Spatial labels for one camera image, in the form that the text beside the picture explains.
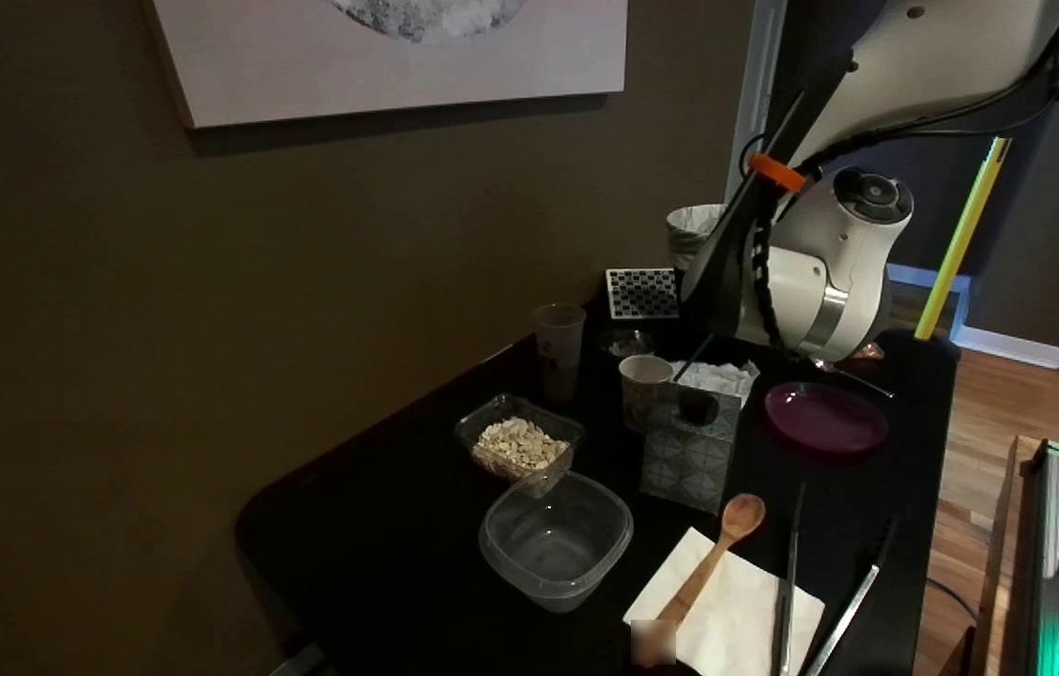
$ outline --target bowl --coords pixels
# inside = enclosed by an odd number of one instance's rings
[[[523,420],[538,425],[544,437],[564,442],[564,454],[554,462],[542,467],[542,471],[512,471],[512,467],[479,462],[478,459],[478,442],[483,437],[483,429],[498,425],[498,420],[512,420],[512,416],[523,416]],[[559,412],[548,412],[548,408],[542,408],[542,406],[534,406],[526,398],[496,393],[479,408],[457,416],[454,437],[487,474],[512,477],[512,482],[528,482],[538,491],[548,491],[564,474],[569,474],[569,459],[574,459],[574,447],[581,440],[581,425],[567,420]]]
[[[636,537],[632,509],[604,484],[564,474],[552,491],[512,484],[483,515],[487,566],[548,611],[574,611]]]

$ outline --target yellow pole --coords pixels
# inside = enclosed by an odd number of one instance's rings
[[[937,316],[944,316],[944,306],[946,306],[949,286],[956,280],[956,267],[966,265],[974,234],[981,227],[981,216],[984,216],[984,207],[990,201],[995,176],[1004,176],[1006,153],[1009,153],[1009,137],[995,137],[987,142],[984,167],[981,167],[981,172],[974,181],[969,203],[956,216],[949,247],[946,247],[937,280],[935,280],[935,291],[932,291],[929,306],[920,308],[920,321],[916,321],[916,330],[912,330],[916,343],[929,343],[935,335],[935,327],[937,327]]]

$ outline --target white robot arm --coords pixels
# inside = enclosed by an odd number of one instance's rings
[[[891,0],[852,44],[822,112],[778,161],[815,176],[852,148],[997,107],[1028,75],[1059,70],[1048,59],[1059,59],[1059,0]],[[761,255],[748,255],[741,281],[761,281],[765,298],[741,295],[736,335],[815,360],[856,353],[884,306],[891,247],[912,221],[912,191],[899,176],[836,171],[761,207],[768,238]]]

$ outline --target purple plate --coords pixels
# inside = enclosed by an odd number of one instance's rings
[[[761,406],[778,437],[815,454],[869,454],[891,440],[875,402],[830,383],[778,383]]]

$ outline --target wooden floor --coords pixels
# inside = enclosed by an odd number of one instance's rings
[[[1059,372],[966,353],[955,386],[932,579],[956,590],[974,610],[981,606],[1012,437],[1059,440]],[[956,603],[929,585],[916,676],[944,673],[969,624]]]

